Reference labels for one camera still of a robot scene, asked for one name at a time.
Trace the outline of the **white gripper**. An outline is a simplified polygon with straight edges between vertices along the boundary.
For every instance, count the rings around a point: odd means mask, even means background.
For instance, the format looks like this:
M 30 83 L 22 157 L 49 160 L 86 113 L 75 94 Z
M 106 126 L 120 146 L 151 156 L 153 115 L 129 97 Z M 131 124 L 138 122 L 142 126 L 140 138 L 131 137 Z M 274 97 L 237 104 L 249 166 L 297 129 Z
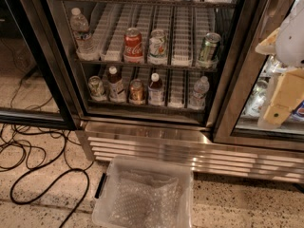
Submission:
M 260 42 L 255 51 L 262 55 L 276 54 L 276 28 Z M 274 75 L 266 90 L 266 100 L 260 110 L 257 126 L 261 129 L 277 129 L 288 119 L 292 111 L 304 101 L 304 69 L 289 70 Z

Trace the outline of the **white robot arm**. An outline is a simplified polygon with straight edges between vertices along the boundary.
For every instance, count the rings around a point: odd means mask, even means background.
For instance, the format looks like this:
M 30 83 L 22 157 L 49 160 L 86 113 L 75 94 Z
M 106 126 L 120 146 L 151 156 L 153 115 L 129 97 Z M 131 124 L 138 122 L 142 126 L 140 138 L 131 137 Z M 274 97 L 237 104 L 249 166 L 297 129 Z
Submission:
M 275 55 L 291 69 L 273 76 L 266 91 L 257 126 L 276 129 L 304 101 L 304 0 L 299 0 L 281 25 L 259 43 L 255 51 Z

